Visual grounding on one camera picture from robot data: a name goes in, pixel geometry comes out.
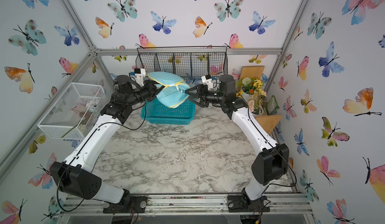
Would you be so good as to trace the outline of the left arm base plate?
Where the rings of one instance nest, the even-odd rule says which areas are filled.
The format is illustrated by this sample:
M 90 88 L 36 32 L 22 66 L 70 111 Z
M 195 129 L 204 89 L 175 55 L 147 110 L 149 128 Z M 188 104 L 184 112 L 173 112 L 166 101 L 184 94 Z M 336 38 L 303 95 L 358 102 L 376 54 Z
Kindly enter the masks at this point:
M 128 214 L 145 213 L 147 206 L 147 196 L 126 196 L 118 204 L 109 204 L 109 207 L 103 209 L 104 214 Z

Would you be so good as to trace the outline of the teal mesh laundry bag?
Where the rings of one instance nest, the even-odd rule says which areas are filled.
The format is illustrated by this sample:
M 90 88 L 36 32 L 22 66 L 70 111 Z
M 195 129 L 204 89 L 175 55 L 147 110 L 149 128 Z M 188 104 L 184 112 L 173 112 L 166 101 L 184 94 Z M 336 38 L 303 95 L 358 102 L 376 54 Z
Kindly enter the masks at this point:
M 183 78 L 168 72 L 150 72 L 148 77 L 163 89 L 157 94 L 158 101 L 168 108 L 177 108 L 187 98 L 186 90 L 190 88 Z

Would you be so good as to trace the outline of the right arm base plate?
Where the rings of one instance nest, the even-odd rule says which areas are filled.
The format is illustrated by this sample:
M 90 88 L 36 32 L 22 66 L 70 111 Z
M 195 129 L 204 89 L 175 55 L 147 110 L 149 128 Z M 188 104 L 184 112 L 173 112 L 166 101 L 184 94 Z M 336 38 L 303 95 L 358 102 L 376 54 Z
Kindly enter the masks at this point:
M 246 195 L 227 196 L 227 206 L 231 213 L 261 213 L 270 212 L 269 201 L 266 196 L 251 201 Z

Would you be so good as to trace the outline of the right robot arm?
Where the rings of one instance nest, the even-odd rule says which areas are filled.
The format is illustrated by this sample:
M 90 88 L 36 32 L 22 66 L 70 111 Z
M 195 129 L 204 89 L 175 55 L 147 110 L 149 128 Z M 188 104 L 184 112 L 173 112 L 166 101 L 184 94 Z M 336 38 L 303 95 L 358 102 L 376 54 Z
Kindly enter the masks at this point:
M 219 105 L 247 137 L 256 152 L 256 159 L 251 167 L 253 178 L 244 188 L 244 193 L 248 201 L 260 199 L 274 180 L 287 173 L 288 147 L 278 144 L 252 116 L 246 101 L 237 96 L 232 76 L 222 75 L 218 90 L 210 90 L 208 84 L 199 84 L 185 93 L 200 107 Z

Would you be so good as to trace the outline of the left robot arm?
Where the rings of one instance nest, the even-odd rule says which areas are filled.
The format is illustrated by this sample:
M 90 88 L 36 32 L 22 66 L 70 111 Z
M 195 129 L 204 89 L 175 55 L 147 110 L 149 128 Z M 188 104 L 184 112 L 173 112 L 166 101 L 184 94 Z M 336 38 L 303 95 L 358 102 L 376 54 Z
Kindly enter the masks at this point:
M 146 80 L 143 86 L 137 85 L 134 89 L 135 82 L 126 75 L 118 76 L 113 83 L 115 91 L 95 125 L 64 161 L 53 163 L 50 174 L 57 185 L 57 192 L 128 209 L 129 191 L 104 183 L 92 172 L 110 138 L 133 112 L 133 106 L 153 101 L 163 87 L 155 81 Z

